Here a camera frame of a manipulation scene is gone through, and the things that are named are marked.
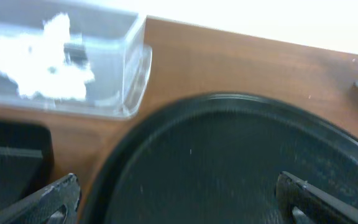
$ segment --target plastic box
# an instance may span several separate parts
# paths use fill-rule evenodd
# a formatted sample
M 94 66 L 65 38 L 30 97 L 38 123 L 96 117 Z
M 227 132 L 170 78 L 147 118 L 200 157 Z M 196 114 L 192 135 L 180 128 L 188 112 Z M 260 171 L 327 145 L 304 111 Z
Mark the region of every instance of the plastic box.
M 14 80 L 0 76 L 0 104 L 108 118 L 134 115 L 152 60 L 152 49 L 143 44 L 145 16 L 78 2 L 0 0 L 0 36 L 42 35 L 45 21 L 59 13 L 70 18 L 65 51 L 83 55 L 94 74 L 94 81 L 85 84 L 85 99 L 23 97 Z

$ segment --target wooden table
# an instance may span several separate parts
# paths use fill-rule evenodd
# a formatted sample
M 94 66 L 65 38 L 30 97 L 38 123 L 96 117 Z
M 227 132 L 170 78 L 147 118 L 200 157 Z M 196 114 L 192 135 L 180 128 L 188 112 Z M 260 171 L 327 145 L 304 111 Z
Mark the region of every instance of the wooden table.
M 106 121 L 0 107 L 0 118 L 46 124 L 53 138 L 51 181 L 77 174 L 85 197 L 106 157 L 150 113 L 187 96 L 240 91 L 299 106 L 358 137 L 358 55 L 148 19 L 152 71 L 139 114 Z

